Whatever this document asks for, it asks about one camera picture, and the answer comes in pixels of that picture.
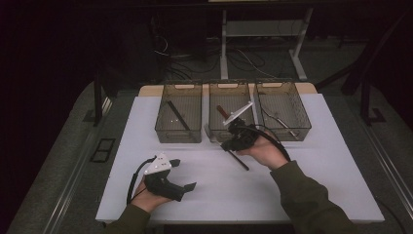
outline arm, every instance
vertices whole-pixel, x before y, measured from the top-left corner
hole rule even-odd
[[[357,233],[343,210],[328,200],[327,189],[306,177],[296,162],[288,163],[264,137],[238,154],[251,155],[271,170],[280,189],[282,207],[299,233]]]
[[[143,233],[151,216],[150,214],[157,207],[169,201],[171,201],[171,199],[154,195],[146,190],[143,178],[136,188],[135,197],[131,200],[131,203],[127,205],[118,220],[106,226],[104,233]]]

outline sleeve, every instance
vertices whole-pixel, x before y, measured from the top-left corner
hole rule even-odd
[[[139,234],[143,233],[150,214],[134,205],[127,205],[118,220],[106,226],[105,234]]]
[[[344,211],[328,200],[327,189],[306,177],[293,161],[271,172],[282,207],[299,233],[358,233]]]

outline white tabletop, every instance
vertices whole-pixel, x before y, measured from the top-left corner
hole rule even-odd
[[[312,123],[301,142],[284,142],[303,172],[327,187],[329,199],[354,222],[383,221],[370,190],[345,143],[322,95],[301,95]],[[139,165],[160,152],[180,159],[169,181],[183,186],[197,182],[181,202],[170,202],[152,213],[152,224],[169,223],[285,223],[280,192],[269,170],[251,157],[241,159],[246,171],[227,152],[209,142],[159,143],[155,132],[160,97],[136,97],[100,203],[96,219],[110,222],[121,215],[131,177]],[[203,123],[208,99],[203,100]]]

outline clear plastic bin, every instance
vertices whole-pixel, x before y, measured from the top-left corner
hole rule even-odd
[[[230,139],[232,135],[228,133],[223,122],[225,117],[217,110],[220,105],[225,112],[230,115],[244,107],[251,101],[249,95],[248,82],[246,80],[211,80],[209,81],[209,129],[216,136],[217,140],[223,142]],[[247,125],[255,124],[252,107],[245,111],[240,118]]]
[[[302,141],[312,128],[295,83],[256,79],[254,99],[258,123],[279,140]]]
[[[160,143],[200,143],[202,81],[169,81],[164,85],[155,131]]]

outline dark background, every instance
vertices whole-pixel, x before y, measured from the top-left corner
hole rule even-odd
[[[205,38],[220,31],[220,12],[83,9],[75,2],[9,1],[0,5],[1,50],[1,226],[6,232],[38,174],[78,95],[94,77],[115,97],[120,89],[157,84],[163,62],[153,53],[156,35],[197,58]],[[401,5],[316,6],[308,37],[329,35],[368,39],[384,30]],[[234,18],[267,17],[271,12],[239,11]],[[287,12],[282,17],[288,18]],[[413,45],[410,11],[375,59],[369,75],[413,129]]]

